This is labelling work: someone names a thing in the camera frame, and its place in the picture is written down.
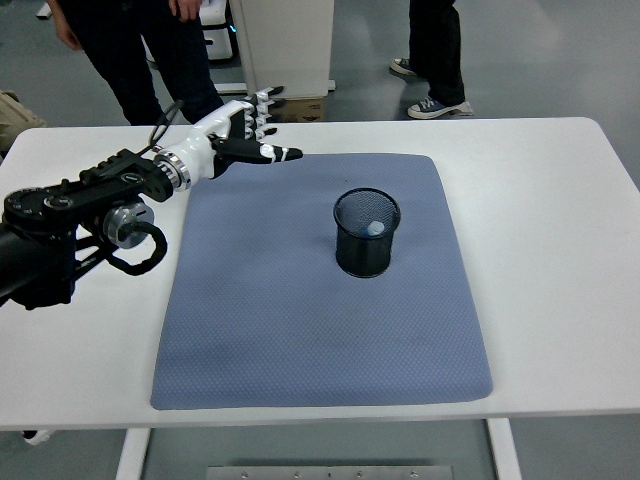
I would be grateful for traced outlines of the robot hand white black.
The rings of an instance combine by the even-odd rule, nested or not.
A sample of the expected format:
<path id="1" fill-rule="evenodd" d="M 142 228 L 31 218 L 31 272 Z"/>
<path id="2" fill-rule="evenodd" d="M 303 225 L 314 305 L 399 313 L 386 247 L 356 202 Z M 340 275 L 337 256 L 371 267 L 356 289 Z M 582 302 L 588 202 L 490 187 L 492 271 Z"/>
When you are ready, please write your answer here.
<path id="1" fill-rule="evenodd" d="M 303 157 L 301 150 L 266 141 L 276 132 L 268 125 L 270 110 L 284 103 L 282 86 L 268 87 L 231 101 L 194 124 L 180 143 L 170 147 L 179 185 L 189 188 L 201 179 L 222 175 L 233 163 L 266 165 Z"/>

